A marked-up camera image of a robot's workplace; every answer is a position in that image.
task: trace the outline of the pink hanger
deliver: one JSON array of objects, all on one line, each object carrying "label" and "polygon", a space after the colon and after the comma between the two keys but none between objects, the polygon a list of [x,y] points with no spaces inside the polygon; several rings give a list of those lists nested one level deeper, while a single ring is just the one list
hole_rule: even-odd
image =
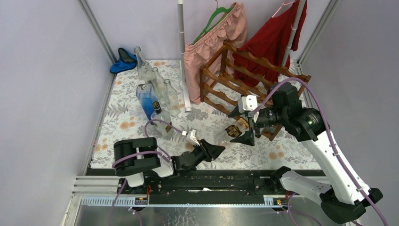
[{"label": "pink hanger", "polygon": [[293,2],[290,2],[290,3],[286,3],[286,0],[283,0],[283,4],[281,4],[281,6],[280,6],[280,8],[279,9],[277,9],[277,11],[271,16],[272,18],[280,11],[280,9],[283,7],[283,6],[286,6],[286,5],[289,5],[289,4],[292,4],[292,3],[294,3],[295,1],[293,1]]}]

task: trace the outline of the blue shoe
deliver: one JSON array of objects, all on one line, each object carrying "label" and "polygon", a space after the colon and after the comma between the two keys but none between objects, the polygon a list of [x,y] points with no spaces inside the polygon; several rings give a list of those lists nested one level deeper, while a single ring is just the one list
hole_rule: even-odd
[{"label": "blue shoe", "polygon": [[131,53],[129,53],[124,48],[118,49],[119,53],[119,60],[114,63],[111,68],[110,72],[113,74],[117,74],[120,72],[132,70],[137,65],[137,57]]}]

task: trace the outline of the floral mat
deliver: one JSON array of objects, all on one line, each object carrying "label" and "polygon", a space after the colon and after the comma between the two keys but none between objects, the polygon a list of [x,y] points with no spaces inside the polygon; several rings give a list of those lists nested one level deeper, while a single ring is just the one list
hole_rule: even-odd
[{"label": "floral mat", "polygon": [[[193,104],[190,112],[184,112],[183,91],[179,88],[179,60],[151,60],[149,62],[152,66],[158,67],[161,76],[171,80],[172,86],[178,92],[181,113],[172,117],[173,125],[184,130],[197,129],[199,138],[214,144],[215,137],[233,124],[234,119],[227,118],[224,113],[205,103]],[[100,136],[94,146],[91,168],[111,168],[114,162],[113,144],[115,142],[145,137],[144,125],[147,119],[135,94],[138,82],[137,69],[117,75],[106,116],[100,128]],[[224,92],[234,100],[240,97],[238,93],[221,84],[217,84],[214,89]],[[216,103],[220,100],[212,94],[208,94],[208,97]],[[228,110],[233,109],[232,105],[223,100],[220,100],[220,104]],[[171,156],[193,150],[192,145],[175,131],[170,132],[166,137],[161,137],[153,126],[149,126],[148,132],[150,136],[156,137],[158,146],[163,147]],[[215,161],[202,162],[197,168],[276,170],[281,166],[292,169],[320,169],[309,151],[284,129],[273,141],[269,141],[264,136],[256,138],[255,146],[230,144]]]}]

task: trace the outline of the red shirt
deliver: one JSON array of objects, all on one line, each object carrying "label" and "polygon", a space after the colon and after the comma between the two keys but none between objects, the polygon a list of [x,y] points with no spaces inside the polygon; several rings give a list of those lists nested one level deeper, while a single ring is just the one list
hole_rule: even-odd
[{"label": "red shirt", "polygon": [[[298,10],[299,1],[293,3],[293,5],[285,11],[283,14],[270,18],[259,31],[239,50],[250,51],[255,57],[265,57],[270,63],[276,66],[280,66],[283,61],[284,52],[288,44],[289,36],[291,34],[291,26],[294,23],[296,11]],[[302,25],[306,17],[307,2],[302,11],[301,18],[299,20],[298,29],[292,43],[292,50],[298,49],[299,35],[301,33]],[[233,53],[234,64],[238,66],[246,67],[252,73],[263,74],[264,78],[275,82],[278,81],[278,73],[272,71],[264,66],[261,66],[253,61],[243,58]],[[290,59],[286,63],[286,67],[289,67]],[[259,81],[245,74],[235,71],[234,77],[242,80],[248,86],[256,86]]]}]

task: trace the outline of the clothing rack pole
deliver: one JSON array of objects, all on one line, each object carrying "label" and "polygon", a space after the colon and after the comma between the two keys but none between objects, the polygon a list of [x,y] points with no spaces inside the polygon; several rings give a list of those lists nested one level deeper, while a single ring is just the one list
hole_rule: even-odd
[{"label": "clothing rack pole", "polygon": [[306,2],[306,0],[298,0],[298,1],[299,1],[298,10],[296,11],[294,23],[291,26],[291,34],[289,36],[288,44],[284,52],[283,61],[281,63],[282,66],[285,66],[288,60],[288,55],[292,47],[292,42],[294,41],[295,33],[296,30],[298,29],[299,20],[301,19],[302,11]]},{"label": "clothing rack pole", "polygon": [[183,90],[184,96],[184,106],[186,112],[191,111],[191,103],[190,103],[190,96],[188,93],[188,88],[186,84],[186,75],[184,71],[184,49],[185,49],[185,42],[184,42],[184,18],[183,18],[183,0],[177,0],[177,11],[179,15],[179,38],[180,38],[180,72],[182,74],[182,80],[180,81],[180,88]]}]

